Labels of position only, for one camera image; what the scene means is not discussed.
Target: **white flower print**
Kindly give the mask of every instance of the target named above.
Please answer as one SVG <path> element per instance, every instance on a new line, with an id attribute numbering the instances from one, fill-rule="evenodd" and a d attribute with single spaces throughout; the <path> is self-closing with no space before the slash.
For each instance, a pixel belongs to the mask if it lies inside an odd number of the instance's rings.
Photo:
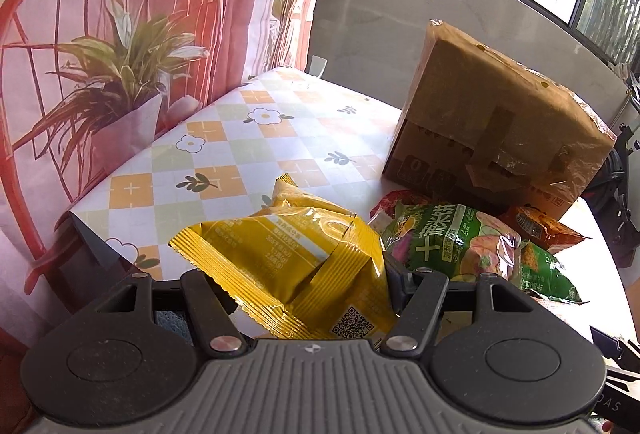
<path id="1" fill-rule="evenodd" d="M 132 243 L 123 243 L 117 237 L 110 237 L 105 241 L 105 243 L 130 263 L 134 263 L 138 258 L 138 249 Z"/>
<path id="2" fill-rule="evenodd" d="M 175 144 L 177 149 L 186 151 L 187 153 L 199 153 L 202 151 L 204 145 L 204 138 L 192 137 L 191 135 L 184 135 L 178 143 Z"/>
<path id="3" fill-rule="evenodd" d="M 245 122 L 247 121 L 254 121 L 256 124 L 267 125 L 280 124 L 282 119 L 280 118 L 280 112 L 275 109 L 257 108 L 246 116 Z"/>

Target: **cardboard box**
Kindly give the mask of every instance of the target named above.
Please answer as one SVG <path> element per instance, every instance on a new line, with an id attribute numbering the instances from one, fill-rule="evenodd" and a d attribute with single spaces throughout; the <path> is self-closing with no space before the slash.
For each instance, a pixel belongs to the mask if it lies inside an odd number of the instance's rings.
<path id="1" fill-rule="evenodd" d="M 383 173 L 494 215 L 530 204 L 560 218 L 614 141 L 567 88 L 431 21 Z"/>

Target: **qr code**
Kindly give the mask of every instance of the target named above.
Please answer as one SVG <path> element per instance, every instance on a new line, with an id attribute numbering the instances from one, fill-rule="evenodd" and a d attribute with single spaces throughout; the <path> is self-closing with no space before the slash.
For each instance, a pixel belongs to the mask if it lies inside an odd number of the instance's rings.
<path id="1" fill-rule="evenodd" d="M 350 340 L 352 338 L 366 337 L 373 329 L 373 324 L 369 322 L 362 313 L 350 306 L 340 320 L 335 323 L 331 332 L 340 338 Z"/>

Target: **green snack bag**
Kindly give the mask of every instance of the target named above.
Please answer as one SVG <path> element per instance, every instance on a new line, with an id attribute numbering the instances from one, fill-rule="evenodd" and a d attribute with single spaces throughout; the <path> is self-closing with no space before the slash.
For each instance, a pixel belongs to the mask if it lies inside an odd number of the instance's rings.
<path id="1" fill-rule="evenodd" d="M 528 242 L 520 254 L 522 289 L 533 291 L 563 302 L 582 302 L 578 291 L 562 273 L 562 264 L 553 255 Z"/>
<path id="2" fill-rule="evenodd" d="M 465 205 L 399 202 L 382 242 L 409 270 L 426 267 L 469 282 L 484 272 L 511 280 L 519 276 L 520 236 L 500 220 Z"/>

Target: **metal screw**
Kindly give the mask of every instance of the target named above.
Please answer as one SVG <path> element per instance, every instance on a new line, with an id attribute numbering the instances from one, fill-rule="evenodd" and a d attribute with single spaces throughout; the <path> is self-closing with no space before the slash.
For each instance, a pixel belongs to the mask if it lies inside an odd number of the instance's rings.
<path id="1" fill-rule="evenodd" d="M 232 337 L 231 335 L 222 335 L 210 341 L 209 346 L 214 351 L 230 353 L 232 351 L 238 351 L 242 347 L 242 340 L 238 337 Z"/>
<path id="2" fill-rule="evenodd" d="M 386 347 L 394 351 L 413 351 L 418 347 L 418 342 L 415 338 L 397 335 L 386 341 Z"/>

